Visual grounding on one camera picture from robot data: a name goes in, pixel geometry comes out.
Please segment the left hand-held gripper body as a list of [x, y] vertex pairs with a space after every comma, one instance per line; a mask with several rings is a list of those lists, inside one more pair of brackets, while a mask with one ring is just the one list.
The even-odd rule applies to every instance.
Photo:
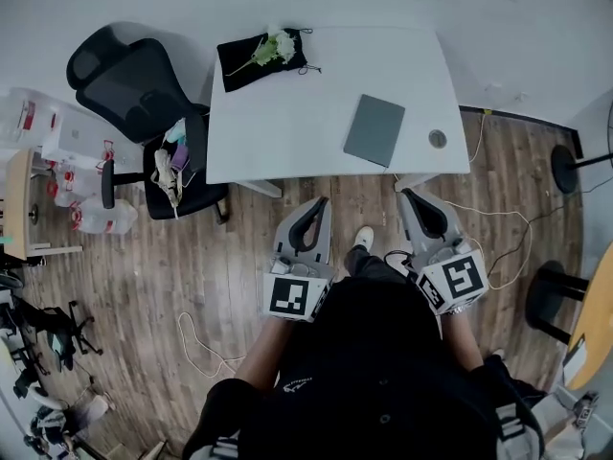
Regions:
[[323, 306], [334, 278], [327, 264], [305, 263], [275, 253], [263, 274], [263, 312], [286, 320], [313, 322]]

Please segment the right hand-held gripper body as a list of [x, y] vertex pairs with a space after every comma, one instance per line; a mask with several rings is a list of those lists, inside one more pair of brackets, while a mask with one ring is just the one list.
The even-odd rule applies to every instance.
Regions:
[[403, 266], [438, 316], [461, 312], [488, 290], [483, 256], [466, 239], [435, 242]]

